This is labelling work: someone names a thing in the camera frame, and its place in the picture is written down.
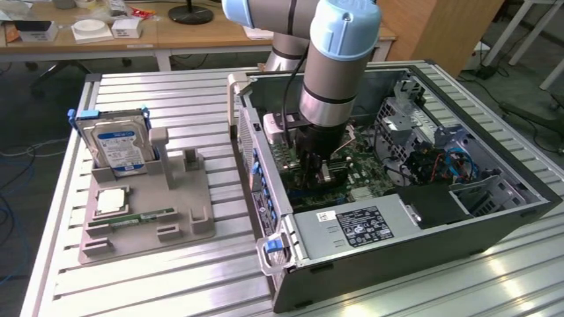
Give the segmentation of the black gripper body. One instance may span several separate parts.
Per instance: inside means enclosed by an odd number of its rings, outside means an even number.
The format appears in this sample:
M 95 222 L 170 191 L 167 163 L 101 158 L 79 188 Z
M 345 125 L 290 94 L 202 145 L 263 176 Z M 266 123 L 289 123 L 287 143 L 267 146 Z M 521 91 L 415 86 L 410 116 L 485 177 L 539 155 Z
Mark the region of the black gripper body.
M 339 181 L 342 171 L 329 170 L 330 155 L 341 146 L 345 124 L 333 127 L 307 125 L 298 129 L 301 189 L 329 188 Z

